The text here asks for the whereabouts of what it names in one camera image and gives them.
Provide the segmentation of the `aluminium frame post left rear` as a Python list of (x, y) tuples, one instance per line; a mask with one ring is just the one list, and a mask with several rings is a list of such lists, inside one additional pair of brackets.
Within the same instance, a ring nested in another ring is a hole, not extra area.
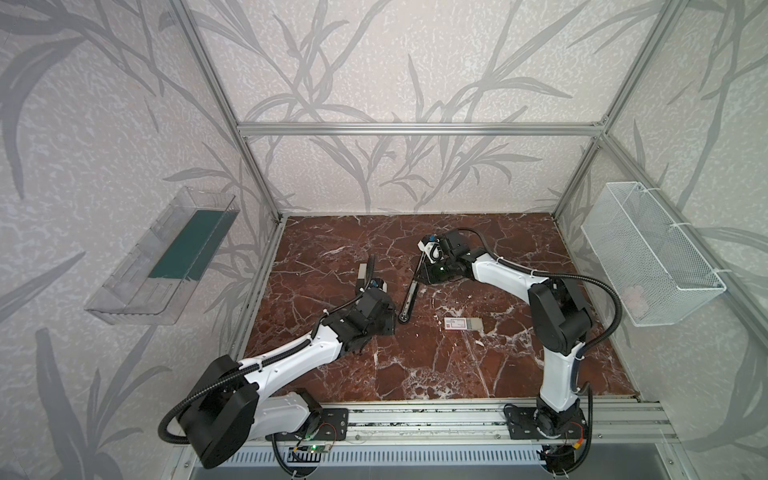
[(224, 92), (219, 76), (214, 68), (214, 65), (205, 50), (202, 36), (197, 28), (196, 21), (193, 18), (191, 9), (182, 0), (171, 0), (170, 6), (175, 16), (178, 18), (180, 28), (191, 49), (192, 55), (202, 73), (204, 81), (211, 95), (213, 96), (217, 108), (223, 117), (225, 130), (233, 139), (235, 147), (240, 153), (242, 159), (245, 161), (250, 175), (259, 188), (264, 200), (267, 202), (271, 216), (277, 222), (280, 222), (282, 220), (282, 214), (278, 208), (277, 202), (269, 190), (264, 175), (262, 174), (250, 147), (238, 130), (237, 118), (229, 104), (228, 99), (226, 98), (226, 94)]

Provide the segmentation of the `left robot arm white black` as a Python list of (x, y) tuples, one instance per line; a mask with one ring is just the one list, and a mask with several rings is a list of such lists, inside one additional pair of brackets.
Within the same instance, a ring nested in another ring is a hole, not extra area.
[(393, 335), (396, 317), (395, 302), (371, 282), (291, 342), (238, 361), (221, 356), (163, 417), (158, 436), (167, 443), (191, 445), (203, 467), (211, 469), (250, 438), (293, 433), (319, 406), (295, 392), (274, 393), (309, 371), (362, 350), (376, 336)]

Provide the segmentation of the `white red staple box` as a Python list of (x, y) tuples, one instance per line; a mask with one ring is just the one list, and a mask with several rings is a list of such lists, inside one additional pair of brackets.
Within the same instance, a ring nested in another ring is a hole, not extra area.
[(446, 331), (484, 331), (483, 321), (477, 317), (446, 317), (444, 329)]

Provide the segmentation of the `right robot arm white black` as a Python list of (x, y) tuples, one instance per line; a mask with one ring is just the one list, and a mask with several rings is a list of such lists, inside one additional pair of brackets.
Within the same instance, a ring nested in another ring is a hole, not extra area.
[(458, 229), (424, 236), (416, 279), (434, 285), (467, 278), (525, 301), (543, 345), (543, 382), (536, 407), (505, 408), (514, 435), (559, 438), (582, 420), (577, 382), (587, 334), (594, 326), (587, 301), (573, 278), (515, 266), (486, 247), (471, 248)]

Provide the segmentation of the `aluminium frame post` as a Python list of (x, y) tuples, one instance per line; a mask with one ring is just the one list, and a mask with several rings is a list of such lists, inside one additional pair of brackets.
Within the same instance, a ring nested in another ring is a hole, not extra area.
[(599, 150), (599, 141), (611, 132), (614, 124), (625, 109), (632, 93), (636, 90), (646, 73), (646, 70), (652, 63), (654, 56), (661, 50), (666, 38), (674, 29), (680, 15), (687, 5), (688, 1), (684, 0), (668, 0), (662, 4), (657, 19), (650, 29), (646, 40), (642, 44), (636, 59), (632, 63), (617, 94), (599, 123), (599, 132), (591, 137), (588, 148), (582, 155), (578, 167), (574, 171), (567, 187), (558, 200), (552, 214), (555, 220), (559, 220), (563, 215), (568, 202), (578, 190), (581, 180), (588, 173), (589, 167)]
[(191, 9), (182, 0), (171, 0), (170, 6), (175, 16), (178, 18), (180, 28), (191, 49), (192, 55), (202, 73), (204, 81), (211, 95), (213, 96), (217, 108), (223, 117), (225, 130), (233, 139), (235, 147), (240, 153), (242, 159), (245, 161), (250, 175), (259, 188), (264, 200), (267, 202), (271, 216), (277, 222), (280, 222), (282, 220), (282, 214), (278, 208), (277, 202), (269, 190), (264, 175), (262, 174), (250, 147), (238, 130), (237, 118), (229, 104), (228, 99), (226, 98), (226, 94), (224, 92), (219, 76), (214, 68), (214, 65), (205, 50), (202, 36), (197, 28), (196, 21), (193, 18)]

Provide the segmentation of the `aluminium frame post right rear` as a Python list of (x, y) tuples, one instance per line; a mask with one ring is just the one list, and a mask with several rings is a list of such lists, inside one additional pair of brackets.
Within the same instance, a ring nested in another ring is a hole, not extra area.
[(614, 124), (625, 109), (632, 93), (636, 90), (646, 73), (646, 70), (652, 63), (654, 56), (661, 50), (666, 38), (674, 29), (680, 15), (687, 5), (688, 1), (684, 0), (668, 0), (662, 4), (657, 19), (650, 29), (646, 40), (642, 44), (636, 59), (632, 63), (617, 94), (599, 123), (599, 132), (591, 137), (588, 148), (582, 155), (578, 167), (574, 171), (567, 187), (558, 200), (552, 214), (555, 220), (559, 220), (563, 215), (568, 202), (578, 190), (581, 180), (588, 173), (589, 167), (599, 150), (599, 141), (611, 132)]

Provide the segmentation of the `aluminium rear cross bar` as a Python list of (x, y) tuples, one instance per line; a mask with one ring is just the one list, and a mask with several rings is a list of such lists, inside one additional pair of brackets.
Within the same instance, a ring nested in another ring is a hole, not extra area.
[(401, 123), (401, 122), (243, 122), (243, 137), (260, 136), (588, 136), (599, 135), (599, 123)]

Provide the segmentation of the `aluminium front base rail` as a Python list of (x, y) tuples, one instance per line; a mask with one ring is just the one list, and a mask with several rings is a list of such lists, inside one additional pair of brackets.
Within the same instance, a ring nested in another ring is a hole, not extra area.
[[(349, 411), (338, 446), (417, 444), (543, 444), (545, 437), (510, 437), (503, 407), (532, 407), (532, 398), (406, 400), (325, 403)], [(597, 396), (593, 443), (676, 444), (680, 441), (662, 405), (630, 396)]]

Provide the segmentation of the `clear plastic wall bin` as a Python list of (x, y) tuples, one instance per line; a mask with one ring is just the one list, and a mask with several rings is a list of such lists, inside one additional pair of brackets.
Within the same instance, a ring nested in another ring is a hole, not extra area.
[(110, 325), (173, 325), (240, 207), (231, 193), (181, 188), (85, 310)]

